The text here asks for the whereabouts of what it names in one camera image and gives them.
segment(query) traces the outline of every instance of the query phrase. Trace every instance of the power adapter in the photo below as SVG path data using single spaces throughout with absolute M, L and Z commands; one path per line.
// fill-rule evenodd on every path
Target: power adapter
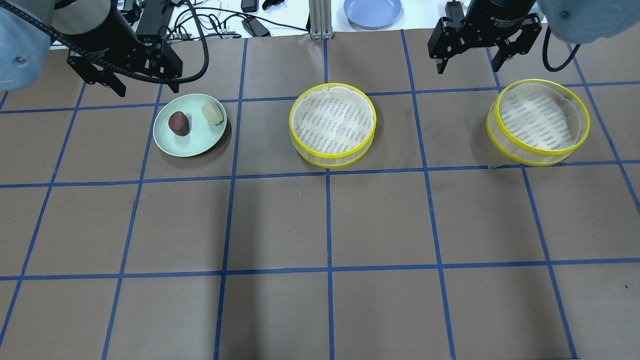
M 242 20 L 242 26 L 253 37 L 270 37 L 271 33 L 255 17 Z
M 240 5 L 243 12 L 253 13 L 258 11 L 258 0 L 242 0 L 242 5 Z

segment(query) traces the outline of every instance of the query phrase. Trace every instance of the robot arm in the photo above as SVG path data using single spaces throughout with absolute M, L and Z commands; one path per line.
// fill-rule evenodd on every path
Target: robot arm
M 0 0 L 0 89 L 33 84 L 55 38 L 69 47 L 67 63 L 88 84 L 109 86 L 123 97 L 126 87 L 115 76 L 119 73 L 167 84 L 178 92 L 179 84 L 202 77 L 209 58 L 203 41 L 203 68 L 195 76 L 180 78 L 182 60 L 162 32 L 168 29 L 173 7 L 180 4 L 149 1 L 134 32 L 116 0 Z M 196 25 L 204 38 L 199 22 Z
M 527 54 L 542 29 L 537 13 L 530 13 L 535 0 L 471 0 L 465 15 L 458 1 L 446 4 L 428 42 L 429 55 L 438 60 L 442 74 L 451 57 L 472 47 L 499 48 L 493 71 L 516 54 Z M 586 44 L 612 37 L 640 19 L 640 0 L 538 0 L 549 29 L 563 41 Z M 509 38 L 520 31 L 518 38 Z M 549 70 L 560 70 L 563 67 Z

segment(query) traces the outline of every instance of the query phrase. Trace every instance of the plate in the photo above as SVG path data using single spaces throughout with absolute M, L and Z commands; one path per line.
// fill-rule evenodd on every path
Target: plate
M 345 0 L 343 8 L 349 22 L 375 30 L 393 24 L 402 4 L 400 0 Z
M 223 122 L 218 125 L 211 124 L 202 113 L 202 106 L 209 101 L 215 102 L 222 112 Z M 176 111 L 182 111 L 189 119 L 191 131 L 186 136 L 178 136 L 169 128 L 169 118 Z M 167 154 L 185 158 L 211 149 L 226 128 L 227 112 L 218 100 L 205 94 L 188 94 L 160 110 L 154 122 L 154 141 Z

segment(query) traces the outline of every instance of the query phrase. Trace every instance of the blue tape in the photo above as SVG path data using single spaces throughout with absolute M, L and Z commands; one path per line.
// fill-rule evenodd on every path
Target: blue tape
M 617 161 L 576 161 L 575 163 L 555 163 L 551 167 L 588 167 L 595 165 L 616 165 Z
M 486 165 L 471 165 L 471 166 L 457 166 L 457 167 L 430 167 L 429 171 L 460 171 L 460 170 L 487 170 Z
M 485 48 L 484 49 L 486 51 L 486 57 L 489 59 L 489 66 L 491 67 L 492 64 L 491 62 L 493 61 L 493 58 L 491 57 L 491 51 L 489 51 L 489 48 Z M 498 73 L 491 71 L 491 73 L 493 74 L 493 80 L 495 81 L 495 85 L 497 86 L 497 88 L 495 90 L 498 90 L 499 92 L 502 91 L 502 86 L 500 85 L 500 79 L 498 78 Z
M 121 104 L 103 106 L 81 106 L 79 110 L 108 110 L 108 109 L 129 109 L 129 108 L 151 108 L 156 104 Z
M 418 142 L 420 144 L 420 156 L 422 157 L 422 167 L 424 171 L 424 183 L 427 191 L 427 200 L 429 202 L 429 216 L 431 218 L 431 231 L 433 233 L 433 245 L 436 252 L 436 260 L 438 262 L 438 278 L 440 280 L 440 293 L 442 295 L 442 307 L 444 310 L 444 320 L 447 327 L 447 339 L 449 340 L 449 353 L 452 360 L 456 360 L 456 349 L 453 340 L 453 329 L 451 327 L 451 316 L 449 314 L 449 300 L 447 298 L 447 286 L 444 279 L 444 269 L 442 267 L 442 256 L 440 254 L 440 242 L 438 239 L 438 229 L 436 226 L 436 217 L 433 210 L 433 198 L 431 196 L 431 183 L 429 180 L 429 169 L 427 158 L 424 150 L 424 142 L 422 140 L 422 127 L 420 126 L 420 115 L 418 111 L 418 100 L 415 91 L 415 82 L 413 80 L 413 69 L 411 67 L 411 59 L 409 57 L 409 48 L 406 43 L 404 30 L 400 30 L 402 43 L 404 48 L 404 57 L 406 59 L 406 67 L 409 72 L 409 82 L 411 84 L 411 92 L 413 98 L 413 116 L 415 117 L 415 127 L 418 134 Z
M 597 265 L 597 264 L 633 264 L 640 263 L 640 258 L 600 258 L 600 259 L 565 259 L 551 260 L 554 266 L 568 265 Z M 528 266 L 547 266 L 546 261 L 507 261 L 495 263 L 444 263 L 444 269 L 468 269 L 468 268 L 511 268 Z M 405 265 L 357 265 L 357 266 L 332 266 L 332 272 L 370 272 L 370 271 L 396 271 L 396 270 L 438 270 L 438 264 L 405 264 Z M 264 274 L 306 274 L 328 272 L 327 266 L 310 268 L 266 268 L 249 270 L 227 270 L 226 276 L 264 275 Z M 187 271 L 187 272 L 145 272 L 124 274 L 61 274 L 61 275 L 25 275 L 23 281 L 32 280 L 82 280 L 82 279 L 147 279 L 156 277 L 200 277 L 221 276 L 221 270 Z M 16 281 L 19 275 L 0 276 L 0 281 Z
M 236 179 L 270 179 L 274 177 L 323 176 L 324 172 L 287 172 L 282 174 L 236 175 Z
M 142 165 L 140 167 L 140 177 L 137 181 L 138 189 L 136 190 L 136 197 L 131 209 L 131 218 L 129 220 L 129 228 L 127 230 L 127 237 L 124 244 L 124 250 L 122 251 L 122 260 L 120 262 L 120 272 L 118 282 L 116 284 L 116 291 L 113 295 L 113 304 L 111 305 L 111 313 L 109 315 L 109 324 L 107 326 L 107 333 L 104 338 L 104 346 L 102 347 L 102 360 L 106 360 L 107 353 L 109 352 L 109 342 L 111 341 L 111 332 L 113 331 L 113 323 L 115 321 L 116 310 L 118 309 L 118 301 L 120 300 L 120 290 L 122 289 L 122 274 L 127 264 L 127 256 L 129 255 L 129 245 L 131 244 L 131 234 L 133 233 L 134 223 L 136 221 L 136 214 L 138 212 L 138 203 L 140 201 L 140 195 L 142 193 L 143 180 L 145 178 L 145 170 L 147 168 L 147 159 L 149 156 L 149 148 L 151 146 L 151 139 L 153 137 L 154 121 L 158 113 L 158 107 L 160 103 L 160 96 L 162 94 L 162 85 L 158 86 L 158 93 L 156 95 L 156 103 L 154 106 L 154 114 L 151 118 L 151 124 L 149 125 L 149 131 L 147 134 L 147 144 L 145 146 L 145 154 L 142 157 Z
M 367 92 L 367 96 L 411 95 L 410 91 Z
M 556 302 L 558 305 L 558 311 L 560 312 L 560 319 L 562 320 L 562 325 L 564 327 L 564 335 L 566 336 L 567 344 L 569 345 L 569 351 L 571 352 L 572 359 L 577 359 L 575 345 L 573 344 L 573 338 L 571 335 L 571 330 L 569 329 L 569 322 L 566 319 L 566 314 L 564 312 L 564 306 L 562 302 L 562 296 L 560 296 L 560 289 L 558 288 L 558 284 L 556 281 L 556 273 L 554 272 L 553 263 L 551 262 L 551 257 L 549 255 L 549 249 L 547 247 L 547 241 L 545 239 L 545 234 L 542 231 L 542 224 L 540 222 L 540 216 L 538 214 L 538 208 L 536 207 L 536 201 L 533 198 L 533 191 L 531 190 L 531 184 L 529 183 L 529 176 L 527 176 L 527 171 L 525 167 L 520 167 L 522 171 L 522 178 L 524 179 L 525 187 L 527 188 L 527 195 L 529 196 L 529 202 L 531 203 L 531 209 L 533 211 L 533 217 L 536 221 L 536 228 L 538 229 L 538 236 L 540 237 L 540 244 L 542 245 L 542 251 L 545 255 L 545 262 L 547 264 L 547 268 L 549 270 L 549 277 L 551 278 L 551 285 L 553 286 L 554 293 L 556 295 Z
M 2 110 L 2 107 L 4 106 L 4 102 L 6 101 L 7 96 L 9 96 L 9 92 L 5 91 L 4 95 L 2 96 L 2 100 L 0 100 L 0 110 Z
M 18 278 L 18 282 L 15 285 L 15 290 L 13 291 L 13 296 L 11 298 L 11 302 L 9 304 L 9 309 L 6 312 L 6 316 L 4 318 L 2 331 L 0 331 L 0 346 L 2 346 L 2 342 L 4 341 L 4 335 L 6 334 L 6 328 L 9 326 L 9 320 L 11 319 L 11 314 L 13 313 L 13 307 L 15 306 L 15 301 L 18 298 L 18 292 L 20 291 L 20 287 L 22 286 L 22 281 L 24 275 L 27 271 L 27 266 L 29 265 L 29 260 L 31 259 L 31 253 L 33 252 L 33 247 L 36 243 L 36 238 L 38 237 L 38 232 L 40 230 L 40 224 L 42 223 L 42 217 L 44 216 L 44 211 L 47 208 L 47 204 L 49 203 L 49 197 L 51 196 L 51 190 L 53 189 L 52 184 L 56 181 L 56 176 L 58 175 L 58 169 L 60 168 L 60 163 L 62 162 L 62 157 L 65 154 L 65 149 L 67 148 L 67 143 L 69 141 L 69 136 L 71 135 L 71 129 L 74 126 L 74 122 L 76 121 L 76 115 L 78 113 L 78 107 L 80 106 L 80 101 L 82 100 L 82 96 L 84 95 L 84 90 L 86 88 L 86 84 L 83 83 L 82 88 L 80 89 L 80 94 L 78 95 L 78 100 L 76 101 L 76 107 L 73 115 L 71 115 L 71 120 L 69 120 L 69 125 L 67 127 L 67 132 L 65 133 L 65 139 L 62 142 L 62 147 L 60 148 L 60 153 L 58 154 L 58 160 L 56 161 L 56 166 L 54 167 L 53 174 L 51 175 L 51 181 L 49 182 L 49 187 L 47 188 L 47 195 L 44 198 L 42 203 L 42 207 L 40 208 L 40 214 L 38 215 L 38 220 L 36 221 L 36 226 L 33 230 L 33 235 L 31 236 L 31 241 L 29 242 L 29 247 L 27 249 L 27 254 L 22 262 L 22 270 L 20 271 L 20 277 Z
M 584 84 L 561 84 L 565 88 L 584 88 Z
M 381 168 L 370 170 L 334 170 L 332 175 L 352 175 L 352 174 L 392 174 L 396 172 L 422 172 L 423 168 Z
M 196 176 L 196 177 L 169 177 L 166 179 L 144 179 L 143 183 L 176 183 L 179 181 L 212 181 L 230 180 L 230 176 Z
M 282 101 L 282 100 L 295 100 L 297 96 L 281 96 L 281 97 L 256 97 L 253 99 L 242 99 L 242 102 L 257 102 L 257 101 Z
M 567 46 L 567 48 L 571 49 L 571 45 L 570 44 L 567 44 L 566 46 Z M 578 75 L 580 76 L 580 80 L 582 80 L 582 83 L 584 83 L 585 86 L 586 86 L 587 85 L 587 81 L 584 78 L 584 74 L 582 73 L 582 69 L 580 68 L 580 64 L 578 63 L 578 58 L 573 58 L 573 62 L 575 64 L 576 69 L 578 70 Z M 607 130 L 607 126 L 605 126 L 604 120 L 602 120 L 602 116 L 600 114 L 600 110 L 598 109 L 598 105 L 596 104 L 596 102 L 595 102 L 595 100 L 593 98 L 593 95 L 591 94 L 591 89 L 589 89 L 589 86 L 586 86 L 585 90 L 587 91 L 587 96 L 589 97 L 589 101 L 591 101 L 591 105 L 593 106 L 593 111 L 596 114 L 596 118 L 598 119 L 598 122 L 600 123 L 600 127 L 602 127 L 602 132 L 604 132 L 604 136 L 607 138 L 607 141 L 609 142 L 609 147 L 611 148 L 611 151 L 613 152 L 613 156 L 616 158 L 616 162 L 618 163 L 618 166 L 620 167 L 620 172 L 622 173 L 622 178 L 624 178 L 625 183 L 627 184 L 627 189 L 629 190 L 629 194 L 631 195 L 631 199 L 633 200 L 634 204 L 636 205 L 636 211 L 640 215 L 640 200 L 638 199 L 638 196 L 636 195 L 636 191 L 634 190 L 634 187 L 631 184 L 631 180 L 629 179 L 627 171 L 625 170 L 625 166 L 624 166 L 623 162 L 620 159 L 620 155 L 618 154 L 618 150 L 616 149 L 615 144 L 613 144 L 613 140 L 611 139 L 611 135 L 609 134 L 609 131 Z
M 445 92 L 475 92 L 475 91 L 494 91 L 498 88 L 460 88 L 460 89 L 432 89 L 432 90 L 416 90 L 416 94 L 437 94 Z
M 326 266 L 327 266 L 327 298 L 329 319 L 329 359 L 335 360 L 335 333 L 333 330 L 333 250 L 331 230 L 331 173 L 325 170 L 326 187 Z
M 0 184 L 0 189 L 11 189 L 11 188 L 48 188 L 49 183 L 35 183 L 35 184 Z
M 242 119 L 242 104 L 243 104 L 243 92 L 244 92 L 244 74 L 246 72 L 246 49 L 247 39 L 244 40 L 243 54 L 242 54 L 242 67 L 240 71 L 240 91 L 238 93 L 238 111 L 236 117 L 236 140 L 234 143 L 234 160 L 231 170 L 231 185 L 229 189 L 229 204 L 227 208 L 227 227 L 225 230 L 225 250 L 222 257 L 222 275 L 220 278 L 220 292 L 218 293 L 218 314 L 216 317 L 216 338 L 214 339 L 214 360 L 218 360 L 220 356 L 220 335 L 222 332 L 222 314 L 225 301 L 225 289 L 227 287 L 227 265 L 229 261 L 229 242 L 231 237 L 231 218 L 234 208 L 234 196 L 236 192 L 236 171 L 238 162 L 238 145 L 240 142 L 240 127 Z
M 329 82 L 329 48 L 326 39 L 323 40 L 324 52 L 324 83 Z
M 584 83 L 582 84 L 582 86 L 618 86 L 618 85 L 640 85 L 640 81 L 611 81 L 608 83 L 587 83 L 586 81 L 584 81 Z
M 4 110 L 0 114 L 22 114 L 22 113 L 51 113 L 55 111 L 75 111 L 75 108 L 51 108 L 51 109 L 27 109 L 27 110 Z

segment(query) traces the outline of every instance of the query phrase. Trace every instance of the yellow rim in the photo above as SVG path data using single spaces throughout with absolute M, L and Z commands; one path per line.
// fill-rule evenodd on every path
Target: yellow rim
M 347 163 L 340 164 L 340 165 L 325 165 L 325 164 L 320 164 L 320 163 L 316 163 L 315 161 L 309 160 L 304 154 L 300 153 L 300 150 L 298 150 L 298 148 L 296 147 L 296 152 L 298 153 L 298 155 L 300 155 L 300 157 L 303 158 L 307 163 L 310 163 L 311 165 L 315 165 L 317 167 L 323 167 L 323 168 L 339 168 L 339 167 L 345 167 L 347 165 L 351 165 L 354 162 L 360 160 L 360 158 L 362 156 L 364 156 L 364 154 L 366 154 L 367 151 L 369 151 L 369 149 L 367 149 L 366 151 L 363 151 L 357 158 L 355 158 L 355 159 L 353 159 L 353 160 L 351 160 L 351 161 L 349 161 Z
M 578 104 L 580 104 L 580 108 L 582 110 L 582 112 L 585 114 L 586 117 L 586 129 L 584 134 L 582 134 L 582 137 L 580 138 L 580 140 L 578 140 L 578 142 L 571 146 L 568 147 L 566 149 L 562 149 L 562 150 L 545 150 L 545 149 L 539 149 L 537 147 L 533 147 L 527 143 L 524 143 L 523 141 L 521 141 L 520 139 L 518 139 L 514 134 L 512 134 L 509 129 L 507 129 L 507 127 L 504 125 L 503 121 L 502 121 L 502 117 L 500 116 L 500 100 L 502 99 L 502 96 L 509 90 L 511 90 L 512 88 L 523 84 L 523 83 L 541 83 L 544 85 L 548 85 L 551 87 L 555 87 L 555 88 L 560 88 L 562 90 L 564 90 L 567 94 L 569 94 L 569 96 L 578 102 Z M 589 112 L 587 111 L 587 108 L 585 107 L 585 105 L 582 103 L 582 101 L 580 100 L 579 97 L 577 97 L 571 90 L 565 88 L 562 85 L 558 85 L 554 82 L 551 81 L 547 81 L 547 80 L 540 80 L 540 79 L 525 79 L 525 80 L 520 80 L 520 81 L 516 81 L 515 83 L 507 86 L 506 88 L 503 89 L 503 91 L 500 92 L 500 95 L 498 95 L 498 99 L 495 101 L 495 103 L 493 104 L 493 116 L 495 117 L 495 122 L 498 124 L 498 127 L 500 128 L 500 131 L 502 131 L 502 133 L 504 134 L 504 136 L 506 136 L 509 140 L 511 140 L 511 142 L 513 142 L 517 147 L 521 148 L 521 149 L 525 149 L 529 152 L 533 152 L 534 154 L 538 154 L 538 155 L 564 155 L 567 153 L 571 153 L 572 151 L 574 151 L 575 149 L 577 149 L 580 145 L 582 145 L 582 143 L 586 140 L 587 135 L 589 134 L 589 129 L 591 128 L 591 120 L 589 119 Z
M 296 135 L 296 132 L 293 130 L 293 111 L 296 109 L 296 106 L 298 105 L 298 103 L 302 100 L 302 98 L 304 96 L 306 96 L 310 92 L 313 92 L 313 91 L 317 90 L 318 88 L 323 88 L 323 87 L 327 87 L 327 86 L 342 86 L 342 87 L 345 87 L 345 88 L 348 88 L 348 89 L 351 89 L 351 90 L 354 90 L 354 91 L 358 92 L 358 94 L 362 95 L 367 100 L 367 102 L 369 103 L 369 106 L 371 107 L 371 110 L 373 112 L 373 126 L 371 128 L 371 132 L 369 133 L 369 135 L 367 135 L 367 137 L 364 139 L 364 141 L 360 145 L 354 147 L 353 149 L 351 149 L 349 151 L 339 152 L 337 154 L 327 154 L 325 152 L 319 152 L 319 151 L 315 151 L 315 150 L 311 149 L 310 147 L 308 147 L 304 143 L 302 143 L 302 141 L 300 141 L 300 139 L 298 138 L 298 135 Z M 298 96 L 296 101 L 293 103 L 293 106 L 291 106 L 291 111 L 289 112 L 289 132 L 291 132 L 291 138 L 293 139 L 294 143 L 296 145 L 300 146 L 304 151 L 308 152 L 311 155 L 317 156 L 319 158 L 325 158 L 325 159 L 345 158 L 346 156 L 355 154 L 356 152 L 362 150 L 362 148 L 365 147 L 365 145 L 367 145 L 369 140 L 371 140 L 373 138 L 373 134 L 376 132 L 377 119 L 378 118 L 376 116 L 376 108 L 373 106 L 373 102 L 371 102 L 371 99 L 368 96 L 366 96 L 362 91 L 360 91 L 360 89 L 355 88 L 355 87 L 353 87 L 351 85 L 343 84 L 343 83 L 326 83 L 326 84 L 321 84 L 321 85 L 314 86 L 311 89 L 303 92 L 302 95 Z M 326 167 L 324 165 L 315 164 L 315 163 L 313 163 L 311 161 L 309 161 L 309 162 L 314 164 L 314 165 L 320 166 L 320 167 Z
M 489 139 L 491 139 L 491 142 L 498 149 L 498 151 L 500 151 L 503 155 L 505 155 L 506 157 L 508 157 L 509 159 L 511 159 L 513 161 L 517 161 L 517 162 L 522 163 L 524 165 L 531 165 L 533 167 L 547 167 L 549 165 L 553 165 L 555 163 L 559 163 L 560 161 L 563 161 L 564 159 L 569 157 L 569 155 L 571 155 L 571 153 L 568 153 L 562 159 L 560 159 L 558 161 L 552 161 L 550 163 L 537 163 L 537 162 L 534 162 L 534 161 L 521 159 L 518 156 L 515 156 L 514 154 L 511 154 L 510 152 L 508 152 L 507 149 L 503 148 L 502 145 L 498 142 L 498 140 L 496 140 L 496 138 L 493 136 L 493 133 L 491 132 L 491 127 L 490 127 L 491 125 L 490 125 L 489 121 L 491 121 L 491 117 L 489 115 L 487 115 L 486 116 L 486 132 L 487 132 L 487 134 L 489 134 Z

